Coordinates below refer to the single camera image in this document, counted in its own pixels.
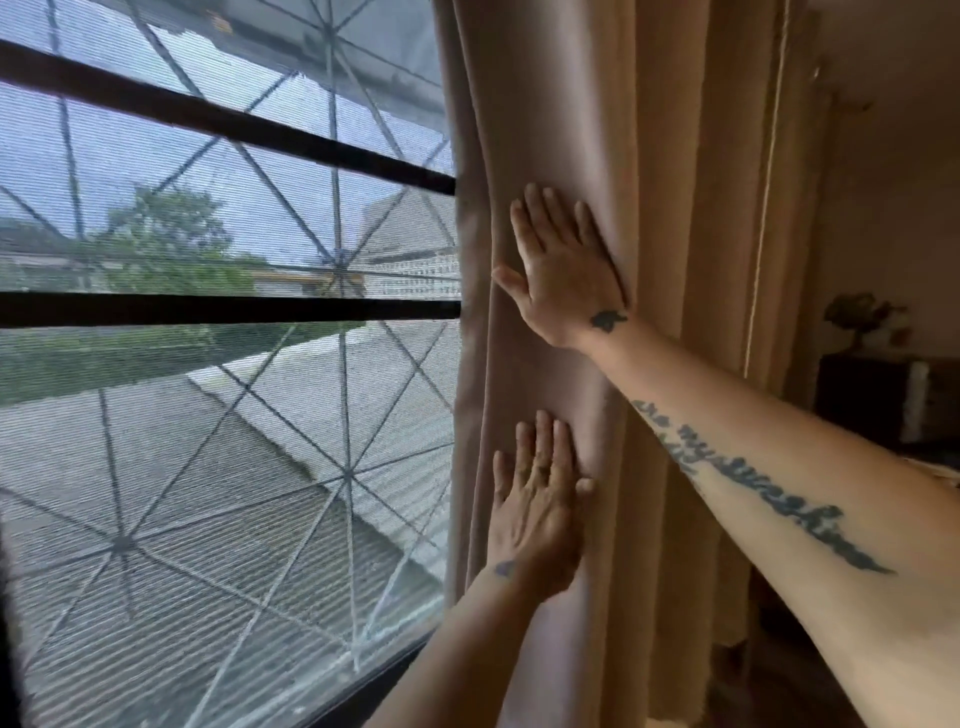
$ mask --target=forearm tattoo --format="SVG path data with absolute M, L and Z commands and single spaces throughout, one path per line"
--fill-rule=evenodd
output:
M 613 331 L 613 327 L 615 327 L 621 321 L 626 320 L 627 317 L 619 311 L 600 311 L 590 319 L 590 325 L 594 328 L 599 328 L 601 331 L 610 333 Z
M 516 561 L 501 561 L 495 567 L 493 567 L 493 573 L 503 576 L 505 579 L 509 579 L 510 575 L 514 572 L 514 566 Z
M 742 457 L 727 457 L 712 449 L 690 425 L 674 426 L 652 402 L 634 400 L 633 405 L 694 485 L 701 474 L 701 464 L 705 463 L 728 480 L 757 493 L 778 515 L 790 519 L 821 544 L 829 546 L 855 569 L 896 573 L 847 540 L 840 528 L 844 512 L 839 506 L 813 506 L 804 497 L 785 493 L 768 475 L 758 473 Z

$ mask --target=left hand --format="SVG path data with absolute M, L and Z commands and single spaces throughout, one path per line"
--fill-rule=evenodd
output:
M 569 426 L 543 411 L 536 432 L 519 423 L 516 463 L 498 451 L 493 482 L 488 569 L 519 579 L 539 600 L 566 590 L 583 553 L 584 499 L 594 487 L 577 478 Z

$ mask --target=hand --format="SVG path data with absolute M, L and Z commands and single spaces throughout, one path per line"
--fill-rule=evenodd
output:
M 588 336 L 626 321 L 623 293 L 589 207 L 574 208 L 576 230 L 557 192 L 535 184 L 510 205 L 526 278 L 507 265 L 493 280 L 516 302 L 523 320 L 548 344 L 582 349 Z
M 577 479 L 569 426 L 538 412 L 535 441 L 530 424 L 519 423 L 516 464 L 498 451 L 493 483 L 488 568 L 539 600 L 564 591 L 580 564 L 583 501 L 593 490 L 590 478 Z

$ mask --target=mesh screen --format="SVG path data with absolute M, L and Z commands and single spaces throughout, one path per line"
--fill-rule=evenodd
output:
M 0 332 L 36 725 L 285 726 L 442 607 L 457 322 Z
M 421 58 L 436 54 L 419 21 L 429 4 L 385 4 L 333 3 L 339 40 L 304 40 L 316 58 L 296 63 L 277 48 L 297 28 L 268 24 L 257 45 L 204 2 L 12 0 L 0 36 L 452 173 L 442 106 L 427 114 L 433 102 L 404 80 L 433 68 Z M 250 22 L 302 26 L 295 17 L 312 12 L 318 28 L 327 15 L 311 9 L 325 5 L 230 4 Z M 378 43 L 394 64 L 387 81 L 348 59 Z M 11 85 L 0 85 L 0 137 L 0 289 L 460 296 L 451 198 Z

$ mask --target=curtain fold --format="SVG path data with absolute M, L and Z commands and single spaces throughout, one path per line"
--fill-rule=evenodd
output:
M 528 330 L 490 270 L 519 265 L 509 202 L 556 186 L 591 205 L 637 311 L 769 386 L 789 358 L 819 133 L 815 27 L 783 2 L 435 0 L 464 273 L 448 602 L 483 567 L 492 453 L 518 420 L 569 420 L 602 484 L 585 563 L 534 619 L 504 726 L 692 725 L 711 646 L 747 636 L 749 564 L 627 403 Z

